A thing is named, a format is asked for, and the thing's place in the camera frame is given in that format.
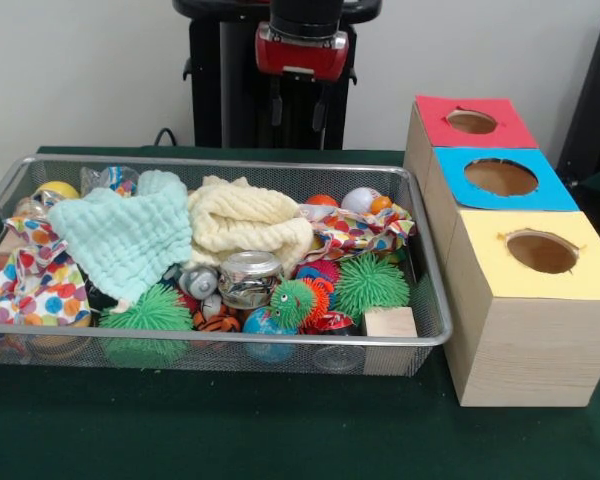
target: green tablecloth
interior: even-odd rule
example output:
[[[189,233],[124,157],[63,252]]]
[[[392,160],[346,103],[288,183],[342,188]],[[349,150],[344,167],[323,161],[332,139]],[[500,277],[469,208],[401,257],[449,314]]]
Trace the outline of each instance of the green tablecloth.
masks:
[[[401,163],[398,152],[49,149]],[[406,378],[0,366],[0,478],[600,478],[586,409],[462,409],[442,349]]]

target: white wall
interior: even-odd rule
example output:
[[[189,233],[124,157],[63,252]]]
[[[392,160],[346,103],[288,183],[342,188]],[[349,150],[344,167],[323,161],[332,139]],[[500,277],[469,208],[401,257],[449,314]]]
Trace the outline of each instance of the white wall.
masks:
[[[416,93],[505,96],[555,161],[599,28],[600,0],[385,0],[346,147],[403,149]],[[169,0],[0,0],[0,175],[43,144],[191,143],[188,55]]]

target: red card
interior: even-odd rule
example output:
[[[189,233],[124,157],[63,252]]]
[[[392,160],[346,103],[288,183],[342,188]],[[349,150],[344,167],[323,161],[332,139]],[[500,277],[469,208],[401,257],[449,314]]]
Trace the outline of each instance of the red card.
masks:
[[[416,104],[434,147],[538,148],[510,100],[417,96]]]

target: mint green washcloth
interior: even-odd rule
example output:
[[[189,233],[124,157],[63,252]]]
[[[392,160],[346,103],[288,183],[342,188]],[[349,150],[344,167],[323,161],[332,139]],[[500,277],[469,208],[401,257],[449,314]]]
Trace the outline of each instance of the mint green washcloth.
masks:
[[[135,303],[174,263],[191,257],[187,188],[158,170],[138,180],[135,197],[96,188],[49,211],[53,231],[98,290]]]

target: metal mesh basket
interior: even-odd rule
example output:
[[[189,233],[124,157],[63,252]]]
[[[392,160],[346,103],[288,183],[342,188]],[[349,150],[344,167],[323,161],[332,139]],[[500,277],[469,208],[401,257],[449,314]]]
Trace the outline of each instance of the metal mesh basket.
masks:
[[[264,371],[364,375],[413,375],[431,349],[451,335],[451,320],[431,235],[414,178],[392,167],[311,165],[74,157],[38,155],[10,169],[0,182],[2,221],[16,203],[42,183],[80,183],[83,166],[102,170],[126,165],[138,172],[160,169],[177,174],[189,189],[205,175],[234,180],[247,177],[254,186],[281,191],[297,201],[329,192],[342,198],[356,187],[372,187],[412,212],[418,233],[410,239],[403,263],[412,288],[411,307],[417,338],[277,336],[242,333],[167,332],[0,325],[0,363],[78,367],[172,368],[181,370]],[[140,345],[163,355],[120,357],[120,345]]]

